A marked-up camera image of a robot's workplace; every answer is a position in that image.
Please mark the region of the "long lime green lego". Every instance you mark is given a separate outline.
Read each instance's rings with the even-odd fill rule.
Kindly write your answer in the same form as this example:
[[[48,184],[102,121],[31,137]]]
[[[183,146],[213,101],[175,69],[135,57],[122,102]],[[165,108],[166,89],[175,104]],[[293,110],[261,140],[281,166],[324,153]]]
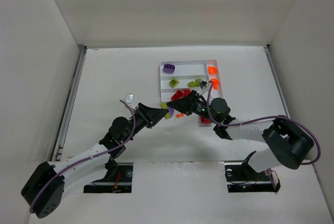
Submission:
[[[166,104],[165,102],[162,102],[162,103],[161,103],[161,108],[163,108],[163,109],[167,109],[168,106],[167,106],[167,104]]]

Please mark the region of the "small red lego brick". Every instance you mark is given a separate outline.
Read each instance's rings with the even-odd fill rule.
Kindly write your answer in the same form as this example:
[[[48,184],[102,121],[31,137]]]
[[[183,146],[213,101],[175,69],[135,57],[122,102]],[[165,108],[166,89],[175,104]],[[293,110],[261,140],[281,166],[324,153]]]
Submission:
[[[178,100],[178,99],[181,99],[183,98],[183,92],[178,90],[172,97],[171,97],[171,100],[172,101],[175,101],[175,100]]]

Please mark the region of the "purple wedge lego piece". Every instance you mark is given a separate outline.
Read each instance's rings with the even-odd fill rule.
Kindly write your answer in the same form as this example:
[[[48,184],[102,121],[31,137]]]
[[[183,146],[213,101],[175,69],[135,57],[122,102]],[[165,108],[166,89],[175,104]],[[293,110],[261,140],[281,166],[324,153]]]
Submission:
[[[174,109],[173,108],[167,106],[167,109],[168,109],[169,112],[165,115],[166,120],[170,119],[174,114]]]

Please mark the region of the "small lime green lego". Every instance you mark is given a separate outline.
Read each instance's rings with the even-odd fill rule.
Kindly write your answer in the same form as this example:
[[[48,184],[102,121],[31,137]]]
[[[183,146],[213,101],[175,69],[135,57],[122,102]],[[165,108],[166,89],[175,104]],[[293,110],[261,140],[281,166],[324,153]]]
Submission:
[[[188,83],[188,87],[189,87],[189,88],[196,87],[195,82],[194,82],[194,81],[189,82],[189,83]]]

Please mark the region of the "large red lego block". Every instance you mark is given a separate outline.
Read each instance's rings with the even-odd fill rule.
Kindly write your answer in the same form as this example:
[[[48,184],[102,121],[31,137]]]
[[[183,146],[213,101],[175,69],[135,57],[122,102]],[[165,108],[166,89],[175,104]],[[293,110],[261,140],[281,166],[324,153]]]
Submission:
[[[209,125],[209,124],[212,124],[212,122],[204,117],[200,117],[200,122],[201,124],[204,124],[204,125]]]

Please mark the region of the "lime green square lego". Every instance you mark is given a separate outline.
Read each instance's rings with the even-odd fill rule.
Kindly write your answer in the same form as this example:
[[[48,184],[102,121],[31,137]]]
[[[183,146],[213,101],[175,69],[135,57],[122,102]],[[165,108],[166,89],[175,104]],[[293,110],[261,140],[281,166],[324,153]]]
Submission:
[[[179,81],[177,79],[172,79],[169,82],[169,86],[172,87],[172,88],[176,87],[178,84],[179,84]]]

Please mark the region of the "orange round lego piece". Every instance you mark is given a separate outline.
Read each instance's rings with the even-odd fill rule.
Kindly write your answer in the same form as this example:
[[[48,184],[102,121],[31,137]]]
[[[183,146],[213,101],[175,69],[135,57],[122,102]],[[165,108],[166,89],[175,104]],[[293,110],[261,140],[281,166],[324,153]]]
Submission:
[[[211,81],[211,83],[213,85],[214,90],[217,90],[218,89],[218,84],[219,84],[218,80],[216,80],[216,79],[213,78],[210,81]]]

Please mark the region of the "orange flower lego piece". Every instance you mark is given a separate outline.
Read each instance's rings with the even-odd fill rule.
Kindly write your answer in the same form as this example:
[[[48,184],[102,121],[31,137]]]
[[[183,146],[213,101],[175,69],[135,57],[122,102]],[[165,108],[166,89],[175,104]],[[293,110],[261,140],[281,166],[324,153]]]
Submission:
[[[214,75],[217,73],[217,69],[214,66],[208,66],[208,74]]]

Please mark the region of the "purple round lego brick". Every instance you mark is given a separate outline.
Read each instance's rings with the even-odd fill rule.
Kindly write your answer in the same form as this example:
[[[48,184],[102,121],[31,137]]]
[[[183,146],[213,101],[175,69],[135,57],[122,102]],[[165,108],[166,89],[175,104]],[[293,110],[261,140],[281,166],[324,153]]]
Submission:
[[[175,66],[173,64],[166,63],[164,64],[164,67],[162,70],[164,73],[172,74],[175,72]]]

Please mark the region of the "red rounded lego brick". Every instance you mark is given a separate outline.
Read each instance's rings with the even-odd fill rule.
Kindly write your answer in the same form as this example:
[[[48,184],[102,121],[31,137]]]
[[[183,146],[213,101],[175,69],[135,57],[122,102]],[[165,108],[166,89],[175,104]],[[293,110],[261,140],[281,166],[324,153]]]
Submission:
[[[183,92],[183,97],[187,97],[191,93],[190,89],[185,89]]]

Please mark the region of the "green studded lego brick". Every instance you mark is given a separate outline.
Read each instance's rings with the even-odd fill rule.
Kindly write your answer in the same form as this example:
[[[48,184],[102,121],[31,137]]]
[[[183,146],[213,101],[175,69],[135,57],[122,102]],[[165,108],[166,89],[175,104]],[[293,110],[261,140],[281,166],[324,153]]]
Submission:
[[[197,87],[200,87],[201,86],[201,79],[196,79],[195,84],[196,84]]]

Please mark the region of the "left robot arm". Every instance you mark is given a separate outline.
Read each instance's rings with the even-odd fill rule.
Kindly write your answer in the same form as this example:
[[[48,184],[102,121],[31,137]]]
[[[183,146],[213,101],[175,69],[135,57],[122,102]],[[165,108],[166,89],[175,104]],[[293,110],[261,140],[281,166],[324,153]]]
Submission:
[[[112,178],[118,167],[115,159],[125,151],[126,143],[143,128],[154,127],[167,113],[167,109],[139,103],[129,119],[115,118],[106,135],[88,150],[61,162],[39,164],[21,190],[30,213],[44,218],[68,194],[91,182]]]

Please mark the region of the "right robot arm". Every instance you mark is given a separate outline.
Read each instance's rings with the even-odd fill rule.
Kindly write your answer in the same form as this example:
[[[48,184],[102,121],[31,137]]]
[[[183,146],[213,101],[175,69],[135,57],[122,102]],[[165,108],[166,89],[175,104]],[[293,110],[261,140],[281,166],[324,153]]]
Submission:
[[[231,109],[225,99],[214,98],[211,102],[192,91],[186,97],[170,101],[167,105],[180,113],[193,113],[215,123],[214,132],[222,139],[253,140],[265,143],[263,151],[252,151],[243,161],[256,172],[285,166],[296,170],[302,164],[315,142],[289,118],[278,116],[272,121],[261,120],[246,124],[230,116]]]

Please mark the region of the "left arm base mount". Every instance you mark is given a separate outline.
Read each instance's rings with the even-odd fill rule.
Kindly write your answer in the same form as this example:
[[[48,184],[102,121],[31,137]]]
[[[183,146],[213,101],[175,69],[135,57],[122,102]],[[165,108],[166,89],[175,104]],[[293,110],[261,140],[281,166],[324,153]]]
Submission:
[[[86,194],[124,194],[132,192],[133,163],[119,163],[105,177],[83,188]]]

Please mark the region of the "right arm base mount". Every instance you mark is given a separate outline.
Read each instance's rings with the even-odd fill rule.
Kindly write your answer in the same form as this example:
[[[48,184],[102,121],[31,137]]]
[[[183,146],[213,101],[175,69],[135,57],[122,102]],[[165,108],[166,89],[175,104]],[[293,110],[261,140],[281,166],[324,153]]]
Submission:
[[[251,152],[243,161],[229,161],[224,163],[226,185],[229,193],[278,193],[281,183],[276,171],[267,169],[256,172],[248,164],[255,151]]]

